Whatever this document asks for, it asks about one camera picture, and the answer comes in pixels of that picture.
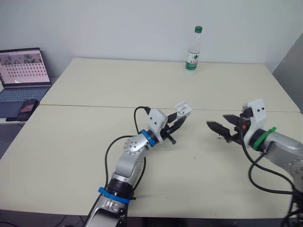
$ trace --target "green ring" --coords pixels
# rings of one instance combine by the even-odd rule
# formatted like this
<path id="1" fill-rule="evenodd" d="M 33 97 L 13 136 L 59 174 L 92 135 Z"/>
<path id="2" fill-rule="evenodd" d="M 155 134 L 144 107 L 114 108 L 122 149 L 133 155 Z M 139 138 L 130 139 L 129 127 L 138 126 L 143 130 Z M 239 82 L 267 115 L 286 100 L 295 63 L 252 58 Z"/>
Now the green ring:
<path id="1" fill-rule="evenodd" d="M 275 130 L 276 130 L 276 127 L 273 127 L 272 129 L 270 129 L 270 130 L 264 132 L 264 133 L 256 140 L 256 142 L 254 143 L 254 145 L 252 146 L 252 148 L 253 148 L 254 150 L 257 150 L 258 147 L 260 146 L 260 144 L 263 142 L 263 140 L 265 140 L 266 137 L 267 137 L 269 134 L 271 134 L 272 132 L 274 132 Z"/>

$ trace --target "white tabletop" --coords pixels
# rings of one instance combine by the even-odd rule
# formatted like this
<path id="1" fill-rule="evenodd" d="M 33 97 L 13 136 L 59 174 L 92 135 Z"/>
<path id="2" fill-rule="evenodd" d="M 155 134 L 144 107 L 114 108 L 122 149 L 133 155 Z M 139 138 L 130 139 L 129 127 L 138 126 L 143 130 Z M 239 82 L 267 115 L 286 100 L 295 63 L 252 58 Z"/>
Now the white tabletop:
<path id="1" fill-rule="evenodd" d="M 173 110 L 164 110 L 167 114 Z M 147 156 L 143 180 L 129 207 L 130 216 L 190 218 L 281 218 L 289 197 L 250 184 L 249 161 L 238 144 L 227 144 L 206 120 L 233 128 L 222 114 L 237 111 L 194 110 L 169 141 Z M 138 112 L 139 128 L 146 114 Z M 268 113 L 266 129 L 302 141 L 300 113 Z M 104 154 L 115 138 L 134 134 L 132 108 L 41 105 L 0 160 L 0 209 L 87 215 L 104 185 Z M 109 172 L 124 141 L 109 154 Z M 258 153 L 251 150 L 256 158 Z M 286 172 L 267 160 L 262 165 Z M 273 175 L 254 170 L 259 184 L 289 190 Z"/>
<path id="2" fill-rule="evenodd" d="M 74 59 L 45 95 L 44 105 L 240 110 L 263 98 L 268 111 L 299 112 L 264 65 L 200 63 L 185 76 L 183 62 Z"/>

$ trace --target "bottle label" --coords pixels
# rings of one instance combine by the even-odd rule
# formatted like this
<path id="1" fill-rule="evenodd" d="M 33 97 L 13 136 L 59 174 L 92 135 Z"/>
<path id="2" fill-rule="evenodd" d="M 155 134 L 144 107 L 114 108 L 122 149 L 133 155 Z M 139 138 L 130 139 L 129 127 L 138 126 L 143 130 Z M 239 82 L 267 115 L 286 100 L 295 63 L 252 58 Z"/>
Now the bottle label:
<path id="1" fill-rule="evenodd" d="M 197 68 L 200 53 L 187 52 L 185 68 L 188 70 L 195 70 Z"/>

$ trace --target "phone screen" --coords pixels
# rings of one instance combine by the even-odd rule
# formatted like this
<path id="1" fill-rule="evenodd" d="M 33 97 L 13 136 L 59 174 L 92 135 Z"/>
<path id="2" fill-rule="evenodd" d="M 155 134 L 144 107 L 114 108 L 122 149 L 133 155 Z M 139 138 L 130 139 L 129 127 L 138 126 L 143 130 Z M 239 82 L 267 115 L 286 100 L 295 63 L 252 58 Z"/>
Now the phone screen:
<path id="1" fill-rule="evenodd" d="M 34 104 L 27 104 L 21 108 L 20 113 L 31 112 L 33 107 Z"/>

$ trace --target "black cable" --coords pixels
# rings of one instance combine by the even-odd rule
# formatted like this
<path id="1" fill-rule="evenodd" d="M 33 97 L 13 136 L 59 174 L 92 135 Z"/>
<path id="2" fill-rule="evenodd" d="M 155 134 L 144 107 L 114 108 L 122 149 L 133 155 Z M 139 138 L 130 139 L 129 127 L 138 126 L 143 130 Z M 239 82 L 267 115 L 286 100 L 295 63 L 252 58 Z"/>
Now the black cable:
<path id="1" fill-rule="evenodd" d="M 139 110 L 139 109 L 145 109 L 145 108 L 146 108 L 146 106 L 138 106 L 138 107 L 135 108 L 135 110 L 134 110 L 134 125 L 135 125 L 135 127 L 136 127 L 137 134 L 139 134 L 139 130 L 138 130 L 138 125 L 137 125 L 137 120 L 136 120 L 136 112 L 137 112 L 137 110 Z"/>
<path id="2" fill-rule="evenodd" d="M 128 204 L 125 205 L 124 227 L 127 227 L 127 213 L 128 213 Z"/>
<path id="3" fill-rule="evenodd" d="M 80 217 L 80 219 L 81 219 L 82 223 L 84 224 L 84 221 L 83 221 L 83 218 L 81 217 L 81 215 L 79 215 L 79 217 Z"/>
<path id="4" fill-rule="evenodd" d="M 62 218 L 62 220 L 57 225 L 55 225 L 54 227 L 58 227 L 65 220 L 66 217 L 67 217 L 67 215 L 64 215 L 64 217 Z"/>
<path id="5" fill-rule="evenodd" d="M 263 153 L 262 155 L 260 155 L 256 161 L 254 161 L 255 163 L 257 163 L 258 161 L 260 161 L 263 157 L 264 157 L 265 153 Z M 289 194 L 289 195 L 293 195 L 293 192 L 287 192 L 287 191 L 278 191 L 278 190 L 271 190 L 271 189 L 268 189 L 268 188 L 264 188 L 264 187 L 261 187 L 260 185 L 256 184 L 252 177 L 251 177 L 251 171 L 253 169 L 253 167 L 255 166 L 255 164 L 252 164 L 250 166 L 250 169 L 248 170 L 248 178 L 250 180 L 250 182 L 256 187 L 256 188 L 259 188 L 260 190 L 263 190 L 263 191 L 266 191 L 266 192 L 270 192 L 270 193 L 276 193 L 276 194 Z"/>
<path id="6" fill-rule="evenodd" d="M 248 153 L 248 151 L 247 151 L 247 149 L 246 149 L 245 143 L 244 143 L 244 139 L 243 139 L 243 128 L 242 128 L 242 126 L 243 126 L 243 115 L 240 114 L 239 131 L 240 131 L 241 145 L 242 145 L 244 154 L 246 155 L 246 157 L 248 158 L 248 160 L 249 160 L 254 166 L 258 167 L 259 169 L 262 169 L 262 170 L 264 170 L 264 171 L 266 171 L 266 172 L 275 174 L 275 175 L 280 176 L 280 177 L 282 177 L 283 179 L 287 180 L 287 181 L 291 184 L 292 188 L 294 188 L 294 184 L 293 184 L 293 183 L 291 182 L 291 180 L 289 180 L 286 176 L 284 176 L 284 175 L 282 175 L 282 174 L 280 174 L 280 173 L 278 173 L 278 172 L 276 172 L 276 171 L 273 171 L 273 170 L 271 170 L 271 169 L 267 169 L 267 168 L 265 168 L 265 167 L 263 167 L 263 166 L 260 166 L 259 164 L 257 164 L 257 163 L 250 157 L 250 155 L 249 155 L 249 153 Z"/>
<path id="7" fill-rule="evenodd" d="M 114 141 L 111 142 L 111 144 L 108 146 L 106 153 L 105 153 L 105 158 L 104 158 L 104 164 L 105 164 L 105 175 L 106 175 L 106 180 L 105 180 L 105 186 L 104 188 L 107 188 L 108 185 L 108 167 L 107 167 L 107 155 L 109 152 L 109 149 L 112 147 L 114 143 L 116 143 L 118 140 L 123 139 L 123 138 L 129 138 L 133 136 L 120 136 L 119 138 L 115 139 Z"/>
<path id="8" fill-rule="evenodd" d="M 136 127 L 136 131 L 137 131 L 138 134 L 139 134 L 139 130 L 138 130 L 138 125 L 137 125 L 137 120 L 136 120 L 136 112 L 137 112 L 137 110 L 139 110 L 139 109 L 144 109 L 144 110 L 145 110 L 146 108 L 148 108 L 148 107 L 147 107 L 147 106 L 138 106 L 138 107 L 135 108 L 135 110 L 134 110 L 134 125 L 135 125 L 135 127 Z M 138 185 L 139 185 L 139 183 L 140 183 L 140 181 L 141 181 L 141 179 L 142 179 L 142 177 L 143 177 L 143 175 L 144 175 L 145 168 L 146 168 L 146 157 L 144 157 L 143 169 L 142 169 L 141 175 L 140 175 L 140 177 L 139 177 L 139 179 L 138 179 L 136 185 L 135 185 L 134 188 L 133 188 L 133 192 L 134 192 L 134 191 L 136 190 L 136 188 L 138 187 Z"/>
<path id="9" fill-rule="evenodd" d="M 288 219 L 289 219 L 291 216 L 296 215 L 296 214 L 300 214 L 300 212 L 301 212 L 300 210 L 295 210 L 295 211 L 290 212 L 289 214 L 287 214 L 287 215 L 283 218 L 280 227 L 284 227 L 285 223 L 287 223 Z"/>
<path id="10" fill-rule="evenodd" d="M 291 202 L 290 202 L 290 205 L 289 205 L 287 214 L 290 214 L 290 212 L 292 211 L 292 209 L 293 209 L 293 204 L 294 204 L 294 201 L 293 201 L 293 197 L 292 197 L 292 200 L 291 200 Z M 290 227 L 289 218 L 287 219 L 287 226 Z"/>
<path id="11" fill-rule="evenodd" d="M 0 224 L 7 224 L 7 225 L 11 225 L 11 226 L 14 226 L 14 227 L 19 227 L 15 224 L 12 224 L 12 223 L 9 223 L 9 222 L 6 222 L 6 221 L 0 221 Z"/>
<path id="12" fill-rule="evenodd" d="M 80 222 L 81 222 L 81 220 L 79 220 L 74 226 L 76 227 Z"/>
<path id="13" fill-rule="evenodd" d="M 136 185 L 133 187 L 133 192 L 136 190 L 136 188 L 138 187 L 142 177 L 143 177 L 143 174 L 144 174 L 144 171 L 145 171 L 145 167 L 146 167 L 146 157 L 144 157 L 144 164 L 143 164 L 143 169 L 142 169 L 142 172 L 141 172 L 141 175 L 136 183 Z"/>

